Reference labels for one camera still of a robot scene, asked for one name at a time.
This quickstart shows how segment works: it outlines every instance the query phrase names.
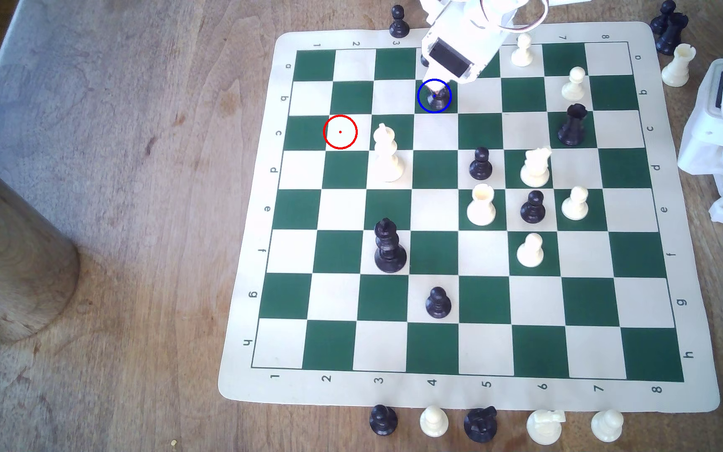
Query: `white chess piece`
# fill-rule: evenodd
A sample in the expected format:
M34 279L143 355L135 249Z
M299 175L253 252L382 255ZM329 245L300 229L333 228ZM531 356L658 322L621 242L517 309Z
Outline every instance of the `white chess piece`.
M556 443L560 438L563 422L565 422L564 411L538 409L528 416L526 431L534 442L547 446Z
M680 44L674 49L674 60L666 67L660 75L663 83L668 86L680 87L688 83L688 63L697 55L697 49L690 44Z
M568 83L562 86L562 97L565 100L576 101L585 97L585 88L582 82L585 81L585 70L581 67L574 67L568 75Z
M520 179L526 185L539 188L549 181L549 157L551 149L542 147L526 151L526 159L520 169Z
M532 37L527 33L517 36L517 49L513 51L512 62L516 66L524 67L532 63L532 52L528 49L532 45Z
M430 406L420 414L420 429L430 437L440 437L448 430L448 415L439 406Z
M397 143L395 142L395 132L392 128L384 126L384 123L378 124L378 128L373 132L373 141L375 141L375 170L378 177L384 182L394 182L403 175L403 161L395 155Z
M570 197L562 201L562 214L568 220L581 220L587 215L587 189L578 185L570 189Z
M486 183L473 188L473 201L467 205L467 219L476 226L487 226L496 219L496 207L492 205L495 190Z
M614 409L599 411L590 421L593 434L604 442L613 442L621 436L623 429L623 415Z
M531 232L517 247L517 261L525 267L537 267L543 262L543 237L537 232Z

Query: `green square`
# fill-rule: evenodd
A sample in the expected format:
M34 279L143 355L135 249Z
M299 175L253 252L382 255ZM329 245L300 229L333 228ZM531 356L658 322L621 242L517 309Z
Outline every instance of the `green square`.
M459 149L501 149L504 146L501 113L466 113L458 117Z
M509 324L508 277L459 277L460 324Z
M610 232L615 277L666 277L658 232Z
M593 124L593 112L587 112L587 116L582 120L582 127L585 128L585 139L577 146L568 146L563 144L557 137L557 132L568 120L566 112L549 112L549 142L551 149L581 149L596 147L596 128Z
M355 322L309 320L306 324L303 368L352 371L355 347Z
M311 273L267 273L259 303L260 318L306 318Z
M568 378L564 326L513 325L515 376Z
M604 188L651 188L646 149L599 149Z
M411 274L458 274L457 231L412 231Z
M557 232L537 232L543 239L543 262L537 267L525 267L517 261L517 249L524 241L529 232L508 231L507 242L509 244L509 274L515 276L560 276L559 246L557 244Z
M594 110L638 109L638 93L633 76L592 76L590 97Z
M316 229L319 213L319 190L278 190L272 228Z
M361 265L361 231L316 232L315 273L358 273Z
M608 230L607 213L604 211L604 192L600 188L588 188L587 215L581 220L569 220L562 214L562 203L569 196L570 190L568 189L554 190L554 203L557 205L557 231Z
M506 231L507 207L505 190L494 190L492 205L496 208L496 219L487 226L476 226L467 219L467 206L473 201L473 190L459 190L459 230L460 231Z
M335 81L331 94L331 114L371 114L372 81Z
M284 150L326 149L322 128L327 120L327 116L290 116L286 121Z
M611 277L564 277L565 324L618 326L618 303Z
M367 190L364 229L375 229L384 218L395 223L398 231L408 231L411 220L411 190Z
M584 43L543 44L543 69L546 77L567 77L576 66L585 69L587 74Z
M363 274L361 277L357 319L407 321L407 275Z
M375 51L376 80L414 80L415 48L380 48Z
M543 77L501 79L501 106L504 113L545 112L546 82Z
M677 330L621 328L627 380L683 382Z
M409 324L407 373L459 374L459 325Z
M326 164L322 172L323 188L366 188L366 150L326 151Z
M333 80L335 50L298 50L293 81Z
M504 182L507 188L534 188L526 185L520 179L520 169L526 160L525 149L507 149L504 151ZM539 188L551 188L554 186L554 169L549 159L549 181Z
M412 188L456 188L459 175L455 150L412 153Z
M414 147L415 115L413 114L374 114L369 131L369 142L375 143L373 134L378 125L384 123L395 132L395 142L398 150L408 150Z

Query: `white square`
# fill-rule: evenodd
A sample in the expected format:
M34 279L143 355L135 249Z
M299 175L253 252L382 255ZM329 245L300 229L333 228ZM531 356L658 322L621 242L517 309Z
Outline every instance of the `white square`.
M331 113L331 81L292 82L289 116L322 116Z
M337 50L333 61L335 81L373 80L375 49Z
M406 322L356 322L355 371L406 372Z
M273 229L267 272L310 273L314 271L315 248L316 229Z
M325 167L325 150L285 150L278 189L319 190Z
M585 43L585 56L591 76L632 74L632 60L627 43Z
M426 312L426 300L434 287L442 287L451 300L451 312L445 318L433 318ZM409 275L407 321L413 324L459 323L459 277L457 275Z
M458 237L460 275L509 276L507 231L459 231Z
M597 147L611 149L645 146L637 110L597 110L592 113Z
M539 223L531 224L520 218L520 208L528 199L528 192L539 190L543 194L546 217ZM507 231L556 231L557 209L554 204L554 190L550 188L508 188L505 191Z
M617 277L618 324L625 328L673 328L668 281L656 277Z
M363 230L366 202L367 190L363 188L323 190L316 228L327 231Z
M501 113L501 79L476 79L456 88L459 113Z
M627 378L621 328L566 326L565 335L571 378Z
M504 149L549 147L549 115L546 112L502 113Z
M259 318L253 367L303 367L305 319Z
M457 231L459 191L443 189L412 190L412 231Z
M613 277L610 233L558 231L560 274L564 277Z
M604 213L613 232L657 232L650 188L605 188Z
M459 124L456 118L455 113L416 114L415 150L459 149Z
M555 149L551 153L554 188L602 187L598 149Z
M509 277L509 310L513 325L565 325L562 278Z
M459 373L514 375L512 325L459 324Z
M373 114L415 114L415 81L412 79L374 81Z
M307 319L355 321L359 279L358 273L313 273Z

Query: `white pawn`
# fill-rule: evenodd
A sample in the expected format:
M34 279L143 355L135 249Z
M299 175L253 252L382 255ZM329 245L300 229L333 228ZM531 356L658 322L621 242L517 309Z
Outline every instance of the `white pawn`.
M585 81L585 70L581 67L574 67L568 75L568 83L562 86L562 97L566 100L575 101L585 97L585 88L582 82Z
M549 181L549 157L551 149L542 147L526 151L526 159L520 169L520 179L529 187L539 188Z
M534 442L547 446L556 443L560 438L563 422L565 422L564 411L538 409L528 416L526 431Z
M543 237L537 232L531 232L519 247L517 247L517 261L525 267L537 267L543 262Z
M517 49L513 51L512 61L516 66L524 67L532 63L532 52L529 47L532 45L532 37L526 33L517 36Z
M430 437L440 437L448 430L448 415L439 406L430 406L420 414L420 429Z
M570 197L562 201L562 214L568 220L581 220L587 215L587 189L578 185L570 189Z
M680 44L674 49L674 60L666 67L660 75L663 83L668 86L680 87L688 83L688 63L697 55L697 49L690 44Z
M476 226L487 226L496 219L496 207L492 205L495 190L486 183L473 188L473 201L467 205L467 219Z

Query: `blue circle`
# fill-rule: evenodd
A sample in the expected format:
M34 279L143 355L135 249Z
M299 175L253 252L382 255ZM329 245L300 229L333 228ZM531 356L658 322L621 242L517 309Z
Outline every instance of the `blue circle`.
M426 85L428 82L430 82L430 81L432 81L432 80L437 80L438 82L442 83L443 85L445 85L445 87L448 88L448 105L446 105L445 108L443 108L443 109L441 109L441 110L437 110L437 111L435 111L435 112L432 112L432 111L429 110L428 108L424 107L424 106L423 106L423 102L420 101L420 90L423 89L423 86L424 86L424 85ZM440 79L428 79L428 80L424 81L423 84L420 85L419 88L417 88L417 103L418 103L418 105L420 105L420 108L422 108L423 110L426 111L426 113L442 113L442 112L444 112L444 111L446 110L446 108L448 108L448 107L451 106L451 101L452 101L453 99L454 99L454 97L453 97L453 93L451 92L451 87L448 86L447 83L445 83L444 81L442 81L442 80L440 80Z

